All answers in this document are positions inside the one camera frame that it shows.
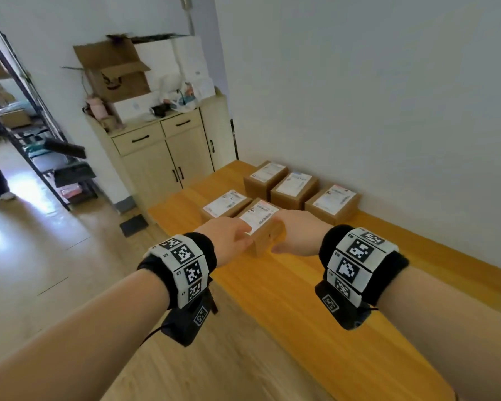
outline forearm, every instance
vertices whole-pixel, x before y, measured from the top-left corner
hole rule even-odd
[[[0,400],[100,399],[169,304],[139,270],[0,364]]]
[[[501,399],[501,314],[408,267],[378,307],[468,401]]]

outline tiled floor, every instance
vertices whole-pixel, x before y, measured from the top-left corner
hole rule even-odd
[[[124,238],[103,197],[71,213],[9,144],[0,168],[19,199],[0,202],[0,358],[132,273],[158,226]],[[107,400],[330,400],[306,371],[215,283],[220,308],[188,348],[156,334],[105,396]]]

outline sneaker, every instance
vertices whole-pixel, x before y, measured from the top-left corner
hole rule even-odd
[[[10,200],[14,200],[16,198],[16,195],[14,195],[12,192],[8,191],[8,192],[5,192],[4,194],[2,194],[0,196],[0,199],[1,200],[4,200],[4,201],[10,201]]]

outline cabinet handle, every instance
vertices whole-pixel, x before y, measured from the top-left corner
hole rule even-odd
[[[134,139],[134,140],[132,141],[132,143],[139,142],[139,141],[142,141],[143,139],[147,139],[147,138],[150,138],[150,135],[144,136],[143,138]]]
[[[180,126],[182,126],[182,125],[184,125],[184,124],[187,124],[188,122],[191,122],[191,120],[187,120],[187,121],[185,121],[185,122],[182,122],[181,124],[176,124],[176,126],[177,126],[177,127],[180,127]]]

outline wooden tabletop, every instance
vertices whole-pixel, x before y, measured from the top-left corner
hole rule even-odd
[[[201,207],[231,189],[245,194],[243,176],[255,169],[234,161],[149,212],[169,235],[191,231],[201,224]],[[362,211],[349,224],[396,243],[413,266],[501,310],[501,269]],[[379,312],[359,329],[343,330],[314,293],[322,275],[316,256],[267,251],[260,259],[243,254],[212,277],[336,399],[454,399],[451,387]]]

